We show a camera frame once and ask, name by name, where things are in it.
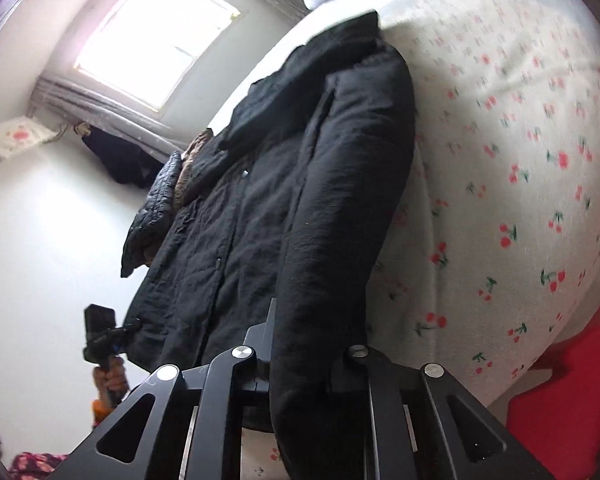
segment bright window pane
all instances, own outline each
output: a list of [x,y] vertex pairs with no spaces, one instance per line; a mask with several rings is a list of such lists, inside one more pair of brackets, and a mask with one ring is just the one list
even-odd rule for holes
[[239,14],[222,0],[121,0],[89,39],[76,66],[159,110]]

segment jacket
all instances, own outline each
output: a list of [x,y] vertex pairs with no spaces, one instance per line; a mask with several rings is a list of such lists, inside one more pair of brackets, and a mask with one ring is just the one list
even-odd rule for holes
[[[413,139],[410,74],[381,40],[376,13],[319,34],[254,84],[200,149],[184,206],[129,307],[142,320],[129,359],[190,368],[241,344],[277,297],[270,416],[293,479],[362,474],[350,460],[360,434],[343,435],[326,385],[332,362],[365,341],[365,285]],[[178,166],[154,186],[171,189]]]

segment person's hand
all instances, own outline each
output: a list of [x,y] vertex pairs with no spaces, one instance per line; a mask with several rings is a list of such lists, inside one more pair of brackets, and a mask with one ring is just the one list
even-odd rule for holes
[[93,383],[98,390],[98,398],[104,408],[113,409],[109,401],[107,391],[116,392],[122,397],[129,391],[129,385],[126,382],[124,360],[120,356],[109,359],[109,371],[105,372],[99,366],[93,369]]

